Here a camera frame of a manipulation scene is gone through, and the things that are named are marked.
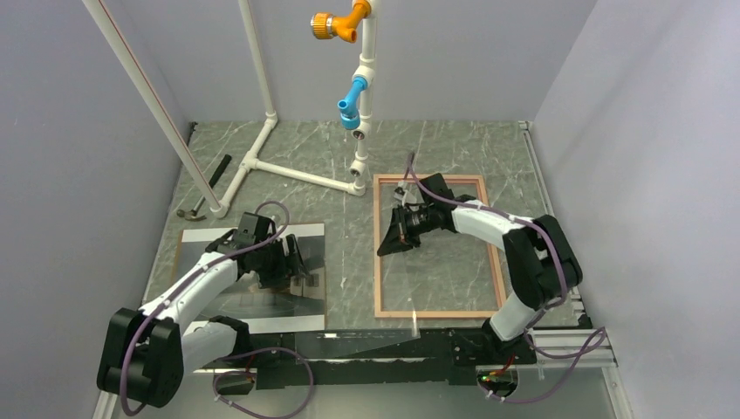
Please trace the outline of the photo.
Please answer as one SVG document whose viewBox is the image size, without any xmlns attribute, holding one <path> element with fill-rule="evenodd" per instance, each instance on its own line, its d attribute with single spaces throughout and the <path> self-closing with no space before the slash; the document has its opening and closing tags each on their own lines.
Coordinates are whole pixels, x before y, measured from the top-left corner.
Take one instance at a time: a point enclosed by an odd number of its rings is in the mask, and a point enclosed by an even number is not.
<svg viewBox="0 0 740 419">
<path fill-rule="evenodd" d="M 318 287 L 293 286 L 283 291 L 263 290 L 249 274 L 211 300 L 189 325 L 191 332 L 218 315 L 246 322 L 253 334 L 317 332 L 326 329 L 325 226 L 293 224 L 293 234 L 305 267 L 319 275 Z"/>
</svg>

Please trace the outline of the clear glass pane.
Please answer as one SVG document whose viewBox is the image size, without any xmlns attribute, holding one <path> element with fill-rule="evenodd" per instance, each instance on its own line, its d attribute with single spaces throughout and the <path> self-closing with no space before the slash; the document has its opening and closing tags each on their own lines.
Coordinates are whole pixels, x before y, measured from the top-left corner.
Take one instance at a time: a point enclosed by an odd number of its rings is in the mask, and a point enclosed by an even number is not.
<svg viewBox="0 0 740 419">
<path fill-rule="evenodd" d="M 321 318 L 321 328 L 295 333 L 296 349 L 309 358 L 346 358 L 418 338 L 412 320 L 394 323 L 375 316 L 372 274 L 302 284 L 290 297 L 295 315 Z"/>
</svg>

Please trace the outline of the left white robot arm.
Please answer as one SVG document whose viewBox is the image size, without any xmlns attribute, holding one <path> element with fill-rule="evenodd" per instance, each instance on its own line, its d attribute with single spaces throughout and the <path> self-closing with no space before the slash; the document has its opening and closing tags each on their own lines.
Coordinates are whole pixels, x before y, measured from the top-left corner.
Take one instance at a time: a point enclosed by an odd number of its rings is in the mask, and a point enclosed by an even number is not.
<svg viewBox="0 0 740 419">
<path fill-rule="evenodd" d="M 253 274 L 263 290 L 312 284 L 298 239 L 267 216 L 245 212 L 237 227 L 210 242 L 195 264 L 159 297 L 121 308 L 109 320 L 96 384 L 130 401 L 162 408 L 187 373 L 213 361 L 231 367 L 259 354 L 247 322 L 216 315 L 194 331 L 188 327 L 219 294 Z"/>
</svg>

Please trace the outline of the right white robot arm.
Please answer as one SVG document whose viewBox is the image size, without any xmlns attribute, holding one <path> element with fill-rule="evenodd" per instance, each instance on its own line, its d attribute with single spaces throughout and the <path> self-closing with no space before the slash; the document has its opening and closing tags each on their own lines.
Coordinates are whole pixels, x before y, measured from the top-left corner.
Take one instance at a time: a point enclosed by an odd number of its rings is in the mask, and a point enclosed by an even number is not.
<svg viewBox="0 0 740 419">
<path fill-rule="evenodd" d="M 544 311 L 561 304 L 583 280 L 579 261 L 559 221 L 551 215 L 517 216 L 494 209 L 473 196 L 457 196 L 441 174 L 414 180 L 420 203 L 393 207 L 376 255 L 420 247 L 433 230 L 475 237 L 505 254 L 512 293 L 483 324 L 481 350 L 492 362 L 511 355 L 517 340 Z"/>
</svg>

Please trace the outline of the blue nozzle fitting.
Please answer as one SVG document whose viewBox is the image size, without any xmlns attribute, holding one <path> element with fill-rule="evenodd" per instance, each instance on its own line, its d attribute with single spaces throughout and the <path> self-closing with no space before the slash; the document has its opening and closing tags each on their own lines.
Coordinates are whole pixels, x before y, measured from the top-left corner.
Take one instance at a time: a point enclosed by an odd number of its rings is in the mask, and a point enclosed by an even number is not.
<svg viewBox="0 0 740 419">
<path fill-rule="evenodd" d="M 358 101 L 366 89 L 367 80 L 362 76 L 354 76 L 348 93 L 338 101 L 340 122 L 345 130 L 354 130 L 360 126 Z"/>
</svg>

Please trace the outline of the white PVC pipe stand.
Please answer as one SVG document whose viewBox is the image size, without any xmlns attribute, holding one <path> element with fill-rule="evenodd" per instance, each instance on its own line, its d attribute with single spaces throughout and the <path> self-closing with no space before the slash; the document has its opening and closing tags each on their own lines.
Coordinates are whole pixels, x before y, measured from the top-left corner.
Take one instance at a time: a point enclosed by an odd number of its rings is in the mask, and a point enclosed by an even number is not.
<svg viewBox="0 0 740 419">
<path fill-rule="evenodd" d="M 358 26 L 358 38 L 361 42 L 361 53 L 359 65 L 352 76 L 362 76 L 367 80 L 367 89 L 360 95 L 358 108 L 360 114 L 360 126 L 347 132 L 356 140 L 356 149 L 353 161 L 349 166 L 352 176 L 350 182 L 341 182 L 328 177 L 313 175 L 293 168 L 281 167 L 259 159 L 258 155 L 267 141 L 269 135 L 277 126 L 278 113 L 274 107 L 271 90 L 266 77 L 265 65 L 257 37 L 257 28 L 247 1 L 239 2 L 239 10 L 243 22 L 244 31 L 250 48 L 252 62 L 256 71 L 257 81 L 260 88 L 261 98 L 265 109 L 265 121 L 251 147 L 238 164 L 236 173 L 222 197 L 216 196 L 212 186 L 206 180 L 205 175 L 195 162 L 195 157 L 190 152 L 183 135 L 176 127 L 175 121 L 169 114 L 160 95 L 155 91 L 150 78 L 134 54 L 127 42 L 122 29 L 117 25 L 113 13 L 103 1 L 86 1 L 84 3 L 89 15 L 98 26 L 105 40 L 113 50 L 116 58 L 133 82 L 134 87 L 143 99 L 145 105 L 165 134 L 171 147 L 179 157 L 182 166 L 194 181 L 195 186 L 201 192 L 202 198 L 209 205 L 214 216 L 223 218 L 227 215 L 234 198 L 241 188 L 247 175 L 253 171 L 261 170 L 274 175 L 281 175 L 292 180 L 298 180 L 328 189 L 335 189 L 350 196 L 363 196 L 366 192 L 367 182 L 370 177 L 367 168 L 368 149 L 367 138 L 372 129 L 372 103 L 373 103 L 373 80 L 376 73 L 376 38 L 378 27 L 378 16 L 380 2 L 370 1 L 373 6 L 372 15 L 363 20 Z"/>
</svg>

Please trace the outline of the orange nozzle fitting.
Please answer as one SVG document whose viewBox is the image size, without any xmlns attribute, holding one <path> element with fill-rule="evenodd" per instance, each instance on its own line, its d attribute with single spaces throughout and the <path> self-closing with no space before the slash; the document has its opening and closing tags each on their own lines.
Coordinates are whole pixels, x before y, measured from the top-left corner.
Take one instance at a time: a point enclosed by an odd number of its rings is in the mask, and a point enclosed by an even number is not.
<svg viewBox="0 0 740 419">
<path fill-rule="evenodd" d="M 345 16 L 336 16 L 329 12 L 317 12 L 310 21 L 312 34 L 316 39 L 340 38 L 354 44 L 358 38 L 358 26 L 373 13 L 370 1 L 353 1 L 351 11 Z"/>
</svg>

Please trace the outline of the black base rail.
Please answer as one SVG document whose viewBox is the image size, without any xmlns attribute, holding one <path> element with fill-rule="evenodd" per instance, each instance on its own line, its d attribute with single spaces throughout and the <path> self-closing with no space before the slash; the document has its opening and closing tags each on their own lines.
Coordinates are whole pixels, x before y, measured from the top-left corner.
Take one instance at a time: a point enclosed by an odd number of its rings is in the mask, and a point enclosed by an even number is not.
<svg viewBox="0 0 740 419">
<path fill-rule="evenodd" d="M 532 366 L 537 356 L 519 341 L 497 353 L 479 327 L 422 328 L 418 338 L 346 358 L 309 358 L 295 347 L 295 333 L 261 333 L 250 338 L 255 356 L 212 361 L 210 368 L 249 368 L 259 389 L 305 385 L 446 382 L 473 386 L 478 373 L 502 366 Z"/>
</svg>

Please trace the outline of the aluminium extrusion rail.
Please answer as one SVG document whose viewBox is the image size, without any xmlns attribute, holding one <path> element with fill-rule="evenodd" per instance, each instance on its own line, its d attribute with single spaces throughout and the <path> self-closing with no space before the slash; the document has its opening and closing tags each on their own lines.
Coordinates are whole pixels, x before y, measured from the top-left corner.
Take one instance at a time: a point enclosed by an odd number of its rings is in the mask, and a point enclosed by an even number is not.
<svg viewBox="0 0 740 419">
<path fill-rule="evenodd" d="M 510 402 L 511 394 L 514 391 L 512 383 L 505 383 L 507 375 L 513 375 L 519 368 L 535 367 L 539 370 L 546 368 L 563 368 L 564 376 L 568 377 L 573 369 L 581 367 L 613 367 L 616 362 L 613 357 L 613 350 L 606 336 L 604 329 L 586 330 L 582 328 L 566 329 L 540 329 L 524 333 L 517 340 L 501 345 L 494 346 L 488 342 L 493 350 L 497 353 L 505 351 L 509 345 L 522 341 L 526 343 L 534 354 L 537 356 L 536 364 L 532 366 L 518 366 L 511 368 L 502 366 L 498 369 L 489 371 L 485 369 L 476 376 L 476 384 L 481 386 L 491 396 L 498 397 L 505 402 Z M 216 391 L 226 390 L 230 394 L 248 394 L 252 389 L 257 388 L 256 375 L 249 368 L 243 369 L 217 369 L 210 368 L 208 365 L 195 370 L 200 374 L 212 374 L 216 386 Z M 314 378 L 310 376 L 307 384 L 310 389 L 314 389 L 317 384 Z"/>
</svg>

